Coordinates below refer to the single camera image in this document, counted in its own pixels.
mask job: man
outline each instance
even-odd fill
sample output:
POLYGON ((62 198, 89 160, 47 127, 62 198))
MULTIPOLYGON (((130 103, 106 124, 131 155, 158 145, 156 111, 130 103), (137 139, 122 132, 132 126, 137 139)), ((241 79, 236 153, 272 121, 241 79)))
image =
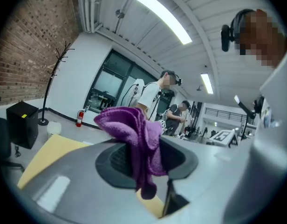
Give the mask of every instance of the man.
MULTIPOLYGON (((249 222, 253 218, 251 213, 262 210, 287 178, 287 161, 284 161, 287 160, 287 36, 260 9, 245 14, 239 12, 234 20, 233 33, 240 54, 247 50, 263 65, 275 69, 260 87, 265 99, 248 163, 224 212, 224 222, 234 220, 234 217, 249 222), (283 172, 271 171, 271 165, 280 167, 278 170, 283 172), (269 185, 259 189, 263 180, 269 185), (252 200, 242 198, 242 194, 250 193, 252 200)), ((222 41, 223 48, 226 48, 225 41, 222 41)))
POLYGON ((169 89, 170 85, 175 85, 176 82, 177 76, 175 72, 164 70, 158 81, 145 86, 136 107, 143 110, 143 114, 147 120, 155 121, 161 90, 164 88, 169 89))
MULTIPOLYGON (((285 56, 287 57, 287 36, 278 30, 277 26, 272 23, 271 18, 264 11, 260 9, 256 11, 244 9, 238 12, 231 23, 231 27, 228 28, 228 38, 226 36, 226 27, 224 25, 221 31, 223 51, 228 51, 227 46, 229 46, 229 41, 231 41, 235 43, 235 48, 240 50, 241 55, 255 55, 256 59, 262 62, 262 65, 272 66, 274 69, 277 69, 280 63, 282 67, 287 63, 287 58, 284 59, 285 56)), ((284 96, 282 99, 276 98, 276 92, 271 90, 271 87, 273 87, 271 86, 272 83, 270 82, 270 85, 267 86, 268 81, 272 79, 275 81, 275 84, 285 80, 284 77, 278 79, 274 72, 261 87, 261 92, 274 93, 274 96, 269 95, 268 102, 273 103, 275 107, 279 107, 275 102, 282 100, 281 103, 285 104, 283 99, 287 100, 287 96, 284 96)), ((280 117, 278 119, 273 117, 268 102, 264 99, 260 116, 261 122, 259 122, 257 130, 269 126, 277 126, 281 122, 280 117)), ((284 109, 279 107, 277 113, 280 113, 281 110, 284 109)))
POLYGON ((179 105, 172 105, 169 111, 166 114, 166 128, 168 129, 167 135, 174 135, 180 123, 186 122, 184 118, 181 117, 182 112, 187 110, 190 107, 190 104, 187 100, 184 100, 179 105))

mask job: purple towel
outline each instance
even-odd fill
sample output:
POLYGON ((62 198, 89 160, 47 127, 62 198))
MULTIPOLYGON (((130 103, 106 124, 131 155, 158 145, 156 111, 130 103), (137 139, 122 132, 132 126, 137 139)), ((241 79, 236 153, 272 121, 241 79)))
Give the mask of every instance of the purple towel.
POLYGON ((98 126, 120 142, 131 145, 132 177, 143 199, 152 199, 157 187, 152 176, 166 175, 160 157, 159 122, 145 119, 138 108, 115 107, 103 110, 94 118, 98 126))

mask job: window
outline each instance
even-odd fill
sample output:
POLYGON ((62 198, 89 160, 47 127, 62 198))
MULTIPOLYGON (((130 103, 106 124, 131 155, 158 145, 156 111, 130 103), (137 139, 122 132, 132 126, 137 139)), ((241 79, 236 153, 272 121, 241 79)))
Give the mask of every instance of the window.
POLYGON ((133 67, 130 76, 135 79, 143 79, 145 84, 148 84, 150 82, 155 82, 158 79, 147 73, 145 70, 139 68, 139 67, 133 67))
MULTIPOLYGON (((120 106, 124 95, 136 79, 143 79, 145 84, 157 81, 133 61, 112 50, 93 82, 84 108, 89 107, 90 111, 100 113, 105 108, 120 106)), ((163 113, 170 102, 171 97, 161 97, 157 113, 163 113)))
POLYGON ((114 52, 112 52, 104 62, 105 68, 108 68, 123 77, 127 75, 131 65, 131 61, 124 59, 118 53, 114 52))

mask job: black box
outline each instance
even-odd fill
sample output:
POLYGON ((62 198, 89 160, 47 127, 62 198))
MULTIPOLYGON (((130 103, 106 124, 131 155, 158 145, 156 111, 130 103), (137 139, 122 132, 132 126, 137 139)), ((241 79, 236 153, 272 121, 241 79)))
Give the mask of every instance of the black box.
POLYGON ((38 108, 23 101, 6 109, 10 140, 31 149, 38 136, 38 108))

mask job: pipe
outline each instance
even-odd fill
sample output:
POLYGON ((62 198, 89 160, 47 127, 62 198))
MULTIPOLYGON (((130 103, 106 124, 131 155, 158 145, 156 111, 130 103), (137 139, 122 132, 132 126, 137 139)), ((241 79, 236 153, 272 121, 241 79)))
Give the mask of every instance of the pipe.
POLYGON ((84 0, 78 0, 79 13, 81 15, 82 29, 86 30, 86 18, 84 13, 84 0))
POLYGON ((94 27, 94 18, 95 18, 95 0, 90 1, 90 21, 91 21, 91 32, 95 32, 95 27, 94 27))
POLYGON ((100 24, 94 29, 93 33, 96 32, 97 30, 99 30, 100 27, 102 27, 102 26, 103 26, 103 23, 100 23, 100 24))
POLYGON ((86 27, 86 31, 87 32, 90 32, 90 23, 89 23, 89 0, 84 0, 84 13, 85 13, 85 17, 86 17, 86 24, 85 24, 85 27, 86 27))

